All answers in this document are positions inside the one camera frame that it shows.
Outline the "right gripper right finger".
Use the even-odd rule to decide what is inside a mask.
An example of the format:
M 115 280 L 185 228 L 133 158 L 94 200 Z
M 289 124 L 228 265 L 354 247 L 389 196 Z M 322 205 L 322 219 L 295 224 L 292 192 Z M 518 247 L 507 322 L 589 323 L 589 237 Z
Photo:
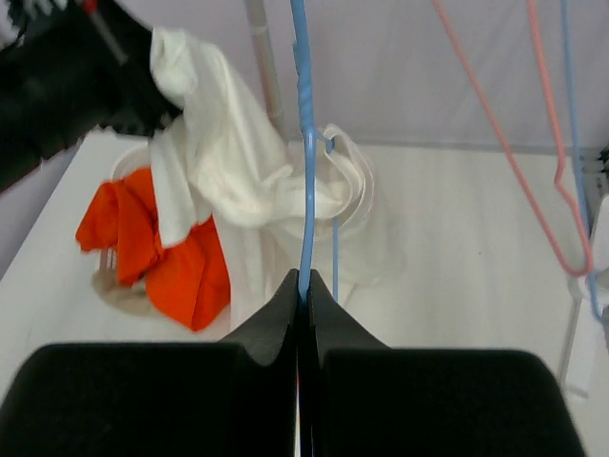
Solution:
M 581 456 L 545 363 L 521 350 L 390 348 L 312 272 L 304 315 L 307 456 Z

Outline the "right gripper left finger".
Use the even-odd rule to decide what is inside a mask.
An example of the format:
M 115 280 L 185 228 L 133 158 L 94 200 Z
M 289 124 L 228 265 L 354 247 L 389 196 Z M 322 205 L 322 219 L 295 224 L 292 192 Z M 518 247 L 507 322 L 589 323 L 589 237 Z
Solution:
M 296 270 L 216 343 L 55 344 L 1 407 L 5 456 L 290 456 Z

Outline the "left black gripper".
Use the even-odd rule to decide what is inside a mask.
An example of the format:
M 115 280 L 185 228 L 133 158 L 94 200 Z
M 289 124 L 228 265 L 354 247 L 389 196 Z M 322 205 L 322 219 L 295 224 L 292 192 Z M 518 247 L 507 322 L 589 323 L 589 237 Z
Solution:
M 96 128 L 151 137 L 182 113 L 150 70 L 152 31 L 116 1 L 9 1 L 1 188 Z

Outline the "orange t shirt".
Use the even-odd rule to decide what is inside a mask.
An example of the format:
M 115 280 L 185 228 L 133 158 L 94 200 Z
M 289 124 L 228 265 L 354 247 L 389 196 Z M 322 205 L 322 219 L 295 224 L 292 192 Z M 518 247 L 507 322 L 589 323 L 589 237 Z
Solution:
M 209 217 L 174 247 L 161 244 L 149 167 L 103 182 L 75 240 L 80 250 L 115 254 L 120 288 L 144 284 L 152 306 L 193 331 L 210 325 L 230 302 L 230 281 L 214 220 Z

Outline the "white t shirt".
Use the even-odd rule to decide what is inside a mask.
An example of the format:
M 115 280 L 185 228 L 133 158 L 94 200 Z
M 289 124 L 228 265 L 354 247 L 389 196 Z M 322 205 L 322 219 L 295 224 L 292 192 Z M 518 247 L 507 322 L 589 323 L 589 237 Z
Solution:
M 148 143 L 161 241 L 215 222 L 238 327 L 300 263 L 305 225 L 304 155 L 290 150 L 239 72 L 213 44 L 183 30 L 152 33 L 150 71 L 182 114 Z M 338 126 L 317 147 L 312 266 L 346 300 L 401 260 L 370 157 Z

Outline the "blue wire hanger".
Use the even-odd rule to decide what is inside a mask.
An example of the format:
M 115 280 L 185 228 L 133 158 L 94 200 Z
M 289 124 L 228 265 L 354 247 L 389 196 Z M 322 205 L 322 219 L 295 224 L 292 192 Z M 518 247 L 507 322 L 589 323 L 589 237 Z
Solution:
M 295 32 L 293 54 L 297 72 L 299 125 L 304 143 L 304 236 L 299 266 L 299 307 L 308 306 L 315 237 L 315 177 L 318 131 L 314 122 L 312 60 L 303 0 L 290 1 Z
M 571 51 L 571 39 L 570 39 L 570 21 L 568 12 L 568 1 L 560 1 L 560 20 L 562 30 L 562 43 L 564 52 L 564 63 L 565 63 L 565 81 L 566 81 L 566 92 L 569 104 L 569 116 L 571 124 L 573 151 L 572 151 L 572 163 L 573 172 L 575 177 L 575 184 L 577 189 L 577 196 L 579 201 L 580 216 L 584 225 L 587 239 L 591 234 L 589 212 L 587 208 L 584 176 L 582 171 L 582 162 L 580 160 L 580 137 L 578 129 L 578 111 L 577 101 L 575 96 L 575 82 L 573 74 L 573 63 L 572 63 L 572 51 Z

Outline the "metal clothes rack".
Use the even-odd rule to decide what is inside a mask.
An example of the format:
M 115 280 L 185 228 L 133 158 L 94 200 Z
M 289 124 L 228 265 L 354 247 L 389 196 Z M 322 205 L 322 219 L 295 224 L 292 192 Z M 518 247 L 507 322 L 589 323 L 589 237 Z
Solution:
M 540 206 L 524 177 L 524 174 L 518 166 L 514 152 L 508 145 L 507 139 L 505 138 L 493 110 L 491 110 L 488 104 L 488 100 L 481 89 L 475 72 L 472 70 L 465 57 L 462 45 L 450 24 L 442 4 L 440 2 L 435 2 L 433 6 L 442 22 L 446 36 L 452 44 L 453 51 L 460 60 L 462 68 L 469 79 L 472 89 L 477 94 L 486 118 L 496 134 L 496 137 L 503 149 L 505 158 L 514 173 L 530 208 L 533 210 L 537 221 L 540 224 L 540 227 L 556 256 L 556 259 L 560 263 L 560 266 L 571 278 L 570 288 L 573 299 L 579 306 L 588 305 L 590 307 L 590 315 L 588 317 L 578 313 L 573 319 L 573 326 L 569 331 L 571 343 L 569 348 L 565 351 L 565 366 L 564 372 L 561 375 L 562 383 L 570 391 L 583 396 L 588 391 L 589 384 L 591 382 L 592 370 L 595 363 L 594 356 L 586 355 L 585 351 L 589 348 L 590 341 L 594 339 L 594 336 L 599 332 L 599 329 L 605 324 L 607 318 L 603 312 L 607 305 L 599 299 L 599 292 L 596 284 L 598 272 L 594 265 L 593 250 L 593 246 L 595 244 L 593 237 L 596 225 L 590 223 L 591 234 L 589 239 L 587 239 L 584 225 L 580 216 L 579 201 L 573 172 L 572 152 L 567 154 L 563 144 L 563 135 L 560 129 L 556 102 L 551 88 L 549 72 L 545 62 L 545 54 L 543 52 L 536 4 L 533 1 L 528 2 L 527 17 L 533 51 L 535 53 L 538 66 L 541 89 L 545 100 L 546 113 L 554 136 L 556 148 L 557 167 L 553 184 L 564 203 L 570 209 L 577 226 L 581 247 L 584 253 L 584 265 L 582 268 L 571 268 L 568 265 L 568 262 L 565 260 L 557 238 L 548 225 L 548 222 L 544 217 Z M 318 132 L 317 145 L 319 143 L 324 145 L 324 149 L 327 152 L 331 152 L 334 149 L 333 138 L 326 137 Z

